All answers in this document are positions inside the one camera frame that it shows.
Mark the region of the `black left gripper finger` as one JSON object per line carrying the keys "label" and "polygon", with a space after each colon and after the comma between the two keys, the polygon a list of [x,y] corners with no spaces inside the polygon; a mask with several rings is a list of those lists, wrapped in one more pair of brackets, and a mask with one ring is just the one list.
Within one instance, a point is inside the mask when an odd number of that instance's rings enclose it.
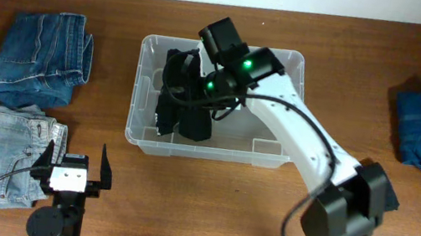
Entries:
{"label": "black left gripper finger", "polygon": [[102,158],[100,164],[100,189],[111,190],[112,170],[107,156],[107,146],[102,147]]}
{"label": "black left gripper finger", "polygon": [[52,170],[52,159],[54,154],[54,141],[50,141],[44,153],[36,160],[30,170],[32,178],[43,179],[49,177]]}

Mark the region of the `black garment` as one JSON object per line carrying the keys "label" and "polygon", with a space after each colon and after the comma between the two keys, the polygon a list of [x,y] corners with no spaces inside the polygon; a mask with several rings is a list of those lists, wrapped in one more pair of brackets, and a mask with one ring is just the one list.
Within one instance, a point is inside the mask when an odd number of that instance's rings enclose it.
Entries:
{"label": "black garment", "polygon": [[178,130],[180,136],[195,142],[211,138],[210,110],[179,103],[200,100],[203,96],[201,61],[198,53],[198,49],[168,51],[162,71],[163,86],[155,108],[158,136],[166,136]]}

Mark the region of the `dark blue jeans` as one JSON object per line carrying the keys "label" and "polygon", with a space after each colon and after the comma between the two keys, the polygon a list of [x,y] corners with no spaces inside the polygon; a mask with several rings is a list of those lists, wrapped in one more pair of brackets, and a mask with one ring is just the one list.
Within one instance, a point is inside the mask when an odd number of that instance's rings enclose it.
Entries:
{"label": "dark blue jeans", "polygon": [[77,13],[20,13],[0,48],[0,102],[11,108],[70,104],[90,80],[94,38]]}

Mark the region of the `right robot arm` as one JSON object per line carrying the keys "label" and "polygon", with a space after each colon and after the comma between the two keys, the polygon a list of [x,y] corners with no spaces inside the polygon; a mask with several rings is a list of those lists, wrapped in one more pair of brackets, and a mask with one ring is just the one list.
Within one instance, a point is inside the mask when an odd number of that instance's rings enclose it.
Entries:
{"label": "right robot arm", "polygon": [[361,164],[304,102],[304,58],[246,44],[229,18],[195,40],[147,35],[125,136],[147,155],[295,165],[305,236],[372,236],[394,197],[377,163]]}

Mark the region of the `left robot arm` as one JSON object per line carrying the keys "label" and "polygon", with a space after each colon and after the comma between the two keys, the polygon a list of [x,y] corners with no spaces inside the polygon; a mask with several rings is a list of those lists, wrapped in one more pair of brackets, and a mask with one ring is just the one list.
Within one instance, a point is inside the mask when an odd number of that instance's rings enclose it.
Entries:
{"label": "left robot arm", "polygon": [[104,183],[88,179],[89,158],[65,154],[53,163],[54,141],[33,164],[30,176],[43,193],[51,195],[52,205],[35,210],[27,221],[28,236],[80,236],[85,215],[85,199],[98,198]]}

